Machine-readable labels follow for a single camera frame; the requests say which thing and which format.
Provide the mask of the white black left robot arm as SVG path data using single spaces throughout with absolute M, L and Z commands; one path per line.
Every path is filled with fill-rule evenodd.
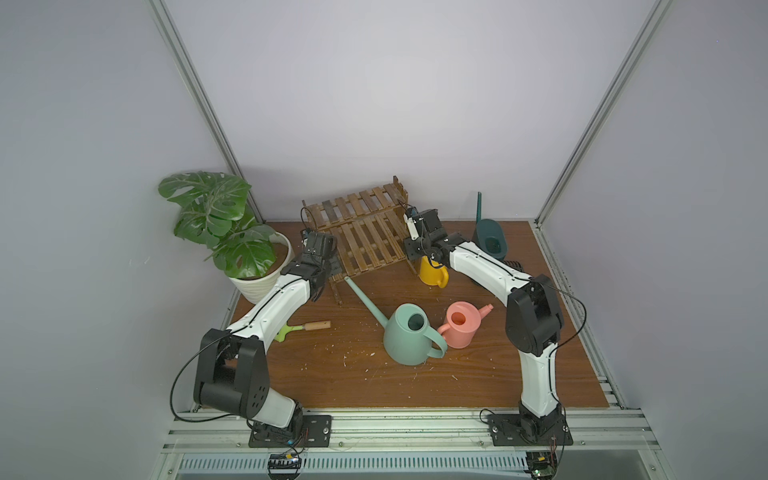
M 300 408 L 270 386 L 267 351 L 290 317 L 341 271 L 333 235 L 307 229 L 302 236 L 302 251 L 264 298 L 229 328 L 204 335 L 193 387 L 198 404 L 277 429 L 292 427 Z

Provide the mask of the light green watering can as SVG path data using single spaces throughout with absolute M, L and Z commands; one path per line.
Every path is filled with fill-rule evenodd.
M 447 342 L 431 326 L 421 307 L 404 303 L 387 317 L 350 277 L 345 277 L 344 281 L 383 327 L 383 346 L 393 361 L 405 366 L 417 366 L 430 358 L 442 359 L 445 356 Z

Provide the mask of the brown wooden slatted shelf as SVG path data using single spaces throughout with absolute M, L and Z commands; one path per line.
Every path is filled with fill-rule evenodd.
M 371 189 L 315 204 L 302 204 L 311 228 L 333 235 L 337 240 L 339 271 L 330 278 L 335 302 L 343 304 L 339 286 L 354 278 L 404 262 L 411 271 L 415 264 L 404 248 L 408 229 L 404 220 L 408 192 L 394 176 Z

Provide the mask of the dark green watering can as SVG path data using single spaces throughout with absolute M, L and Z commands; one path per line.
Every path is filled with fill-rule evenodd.
M 502 226 L 482 214 L 482 193 L 477 193 L 475 227 L 472 241 L 485 253 L 497 260 L 504 260 L 508 253 L 508 244 Z

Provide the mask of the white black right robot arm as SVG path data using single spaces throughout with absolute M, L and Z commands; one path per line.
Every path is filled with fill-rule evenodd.
M 505 333 L 521 361 L 520 412 L 536 419 L 558 412 L 555 360 L 564 319 L 551 279 L 518 271 L 462 234 L 449 234 L 435 209 L 419 211 L 408 205 L 403 219 L 409 260 L 425 258 L 433 266 L 462 273 L 506 307 Z

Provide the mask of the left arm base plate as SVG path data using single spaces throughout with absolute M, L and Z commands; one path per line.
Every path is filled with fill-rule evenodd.
M 248 445 L 251 448 L 327 448 L 330 444 L 332 421 L 331 415 L 303 413 L 295 415 L 285 428 L 247 420 L 246 424 L 251 430 Z

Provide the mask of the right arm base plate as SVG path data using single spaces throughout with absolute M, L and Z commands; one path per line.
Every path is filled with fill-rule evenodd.
M 495 446 L 546 447 L 574 443 L 565 416 L 554 410 L 544 417 L 531 413 L 489 414 L 487 422 Z

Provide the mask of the pink watering can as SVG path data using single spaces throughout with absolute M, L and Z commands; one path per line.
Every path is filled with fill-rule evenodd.
M 473 340 L 482 320 L 494 309 L 492 304 L 480 308 L 465 301 L 452 303 L 445 313 L 438 333 L 453 349 L 463 349 Z

